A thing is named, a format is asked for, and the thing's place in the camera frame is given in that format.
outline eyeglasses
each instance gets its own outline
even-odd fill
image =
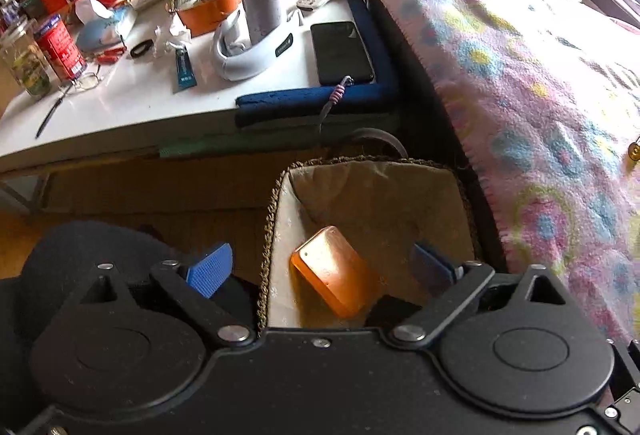
[[[104,77],[98,76],[97,72],[85,72],[73,81],[60,83],[58,90],[64,94],[86,92],[87,90],[95,89],[103,79]]]

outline fabric-lined basket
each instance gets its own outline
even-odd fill
[[[269,207],[260,330],[363,326],[368,310],[339,319],[290,264],[293,251],[327,225],[337,226],[380,275],[382,294],[420,306],[430,297],[407,263],[416,241],[431,244],[455,265],[481,258],[468,203],[451,170],[367,155],[298,162],[281,174]]]

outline orange soap bar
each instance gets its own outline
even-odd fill
[[[378,298],[378,275],[334,225],[295,250],[291,263],[340,318],[355,316]]]

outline pink floral blanket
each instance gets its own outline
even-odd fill
[[[570,0],[380,1],[444,102],[510,271],[544,263],[607,336],[637,336],[640,36]]]

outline glass jar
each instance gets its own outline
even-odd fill
[[[47,60],[33,39],[33,21],[22,17],[0,38],[0,57],[14,79],[34,98],[46,96],[51,89]]]

